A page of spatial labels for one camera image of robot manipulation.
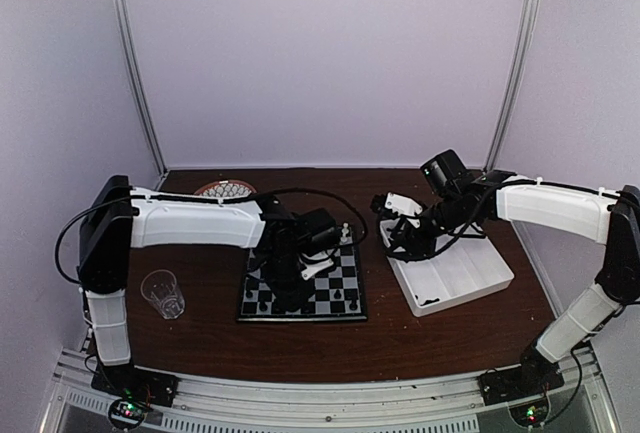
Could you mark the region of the white plastic tray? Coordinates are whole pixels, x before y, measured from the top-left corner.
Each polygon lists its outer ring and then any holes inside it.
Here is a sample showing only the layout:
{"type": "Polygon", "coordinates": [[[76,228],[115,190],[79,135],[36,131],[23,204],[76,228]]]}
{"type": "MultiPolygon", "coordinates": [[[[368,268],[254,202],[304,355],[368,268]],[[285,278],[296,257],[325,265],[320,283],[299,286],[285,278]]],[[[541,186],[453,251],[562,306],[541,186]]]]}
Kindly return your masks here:
{"type": "Polygon", "coordinates": [[[424,261],[389,258],[411,313],[431,315],[502,291],[514,273],[488,239],[461,239],[441,255],[424,261]],[[419,302],[439,297],[437,303],[419,302]]]}

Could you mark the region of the black white chessboard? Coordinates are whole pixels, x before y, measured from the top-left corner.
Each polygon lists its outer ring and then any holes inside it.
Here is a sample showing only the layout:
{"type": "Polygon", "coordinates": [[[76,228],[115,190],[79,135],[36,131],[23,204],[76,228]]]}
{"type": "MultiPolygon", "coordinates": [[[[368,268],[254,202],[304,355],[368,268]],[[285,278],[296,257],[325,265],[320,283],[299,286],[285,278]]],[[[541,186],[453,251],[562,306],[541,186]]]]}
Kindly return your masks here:
{"type": "Polygon", "coordinates": [[[341,227],[341,249],[334,254],[334,269],[316,274],[302,284],[307,296],[295,311],[282,307],[259,269],[247,272],[241,282],[238,322],[357,322],[368,319],[364,276],[358,237],[351,224],[341,227]]]}

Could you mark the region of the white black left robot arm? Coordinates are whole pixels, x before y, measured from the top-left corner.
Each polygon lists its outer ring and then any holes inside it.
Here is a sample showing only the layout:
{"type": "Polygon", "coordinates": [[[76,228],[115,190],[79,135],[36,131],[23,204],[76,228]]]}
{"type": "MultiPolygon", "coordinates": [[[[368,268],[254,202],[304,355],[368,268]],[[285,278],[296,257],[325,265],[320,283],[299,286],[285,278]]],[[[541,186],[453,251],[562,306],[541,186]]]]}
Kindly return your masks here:
{"type": "Polygon", "coordinates": [[[107,180],[90,207],[62,227],[54,264],[79,286],[89,310],[106,382],[123,397],[137,395],[144,377],[131,363],[126,291],[131,255],[167,248],[232,249],[251,254],[275,296],[296,310],[312,277],[333,267],[341,243],[337,221],[324,208],[296,213],[282,192],[245,196],[169,193],[107,180]]]}

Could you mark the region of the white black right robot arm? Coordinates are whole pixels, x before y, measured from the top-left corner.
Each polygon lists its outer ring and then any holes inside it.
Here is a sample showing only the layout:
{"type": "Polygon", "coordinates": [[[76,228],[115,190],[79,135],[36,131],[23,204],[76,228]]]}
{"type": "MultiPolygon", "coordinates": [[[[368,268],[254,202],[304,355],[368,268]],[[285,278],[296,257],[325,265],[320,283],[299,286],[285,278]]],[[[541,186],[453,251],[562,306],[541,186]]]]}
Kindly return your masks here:
{"type": "Polygon", "coordinates": [[[639,191],[588,188],[512,171],[470,171],[453,150],[423,164],[437,201],[386,193],[372,204],[411,312],[431,315],[504,289],[512,272],[480,232],[511,223],[556,318],[521,355],[512,383],[535,393],[559,361],[639,300],[639,191]]]}

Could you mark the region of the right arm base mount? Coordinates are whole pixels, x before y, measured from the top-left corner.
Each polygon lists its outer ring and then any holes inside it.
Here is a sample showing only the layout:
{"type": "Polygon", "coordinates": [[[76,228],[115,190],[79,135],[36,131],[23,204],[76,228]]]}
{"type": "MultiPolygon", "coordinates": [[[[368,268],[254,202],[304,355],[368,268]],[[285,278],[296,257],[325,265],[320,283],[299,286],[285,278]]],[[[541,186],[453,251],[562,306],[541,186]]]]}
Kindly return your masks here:
{"type": "Polygon", "coordinates": [[[551,418],[549,393],[565,382],[561,374],[552,372],[532,384],[522,382],[521,366],[503,370],[490,369],[478,377],[486,406],[505,404],[516,425],[541,427],[551,418]]]}

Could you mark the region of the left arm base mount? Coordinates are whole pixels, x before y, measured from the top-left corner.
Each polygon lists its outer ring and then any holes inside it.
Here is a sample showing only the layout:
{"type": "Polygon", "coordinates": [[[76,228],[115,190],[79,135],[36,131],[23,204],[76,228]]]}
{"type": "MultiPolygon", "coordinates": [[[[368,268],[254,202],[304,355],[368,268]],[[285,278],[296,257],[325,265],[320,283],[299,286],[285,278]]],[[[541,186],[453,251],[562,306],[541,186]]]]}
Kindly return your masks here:
{"type": "Polygon", "coordinates": [[[173,405],[178,383],[174,375],[136,369],[125,379],[96,372],[91,387],[114,396],[107,407],[107,419],[117,430],[130,431],[144,422],[160,421],[160,407],[173,405]]]}

